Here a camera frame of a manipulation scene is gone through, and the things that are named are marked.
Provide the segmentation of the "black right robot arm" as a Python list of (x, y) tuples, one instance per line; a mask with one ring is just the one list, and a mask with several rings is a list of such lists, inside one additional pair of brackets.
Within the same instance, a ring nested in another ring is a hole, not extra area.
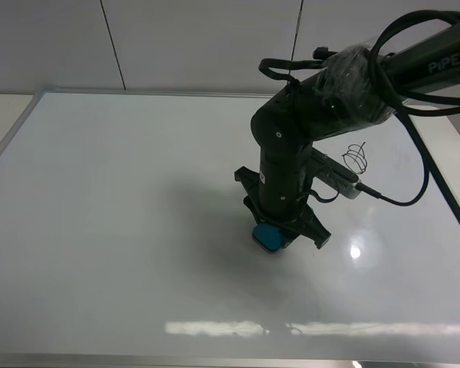
[(252, 237), (265, 251), (279, 251), (301, 236), (318, 248), (327, 243), (330, 233), (307, 203), (317, 196), (315, 179), (349, 199), (360, 193), (381, 198), (314, 144), (390, 117), (406, 128), (421, 156), (423, 179), (435, 180), (460, 224), (460, 205), (412, 122), (460, 114), (460, 97), (440, 94), (460, 84), (460, 11), (413, 11), (391, 23), (372, 47), (318, 48), (305, 61), (265, 58), (259, 71), (285, 86), (251, 119), (260, 169), (241, 167), (235, 180), (256, 222)]

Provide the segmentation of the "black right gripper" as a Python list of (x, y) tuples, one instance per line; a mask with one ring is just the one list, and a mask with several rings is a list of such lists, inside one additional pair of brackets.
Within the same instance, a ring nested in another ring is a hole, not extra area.
[(313, 182), (309, 172), (311, 155), (275, 156), (262, 151), (260, 169), (237, 169), (235, 181), (242, 184), (244, 204), (257, 224), (268, 223), (279, 228), (280, 247), (287, 248), (296, 238), (309, 238), (320, 249), (331, 234), (307, 204), (308, 189)]

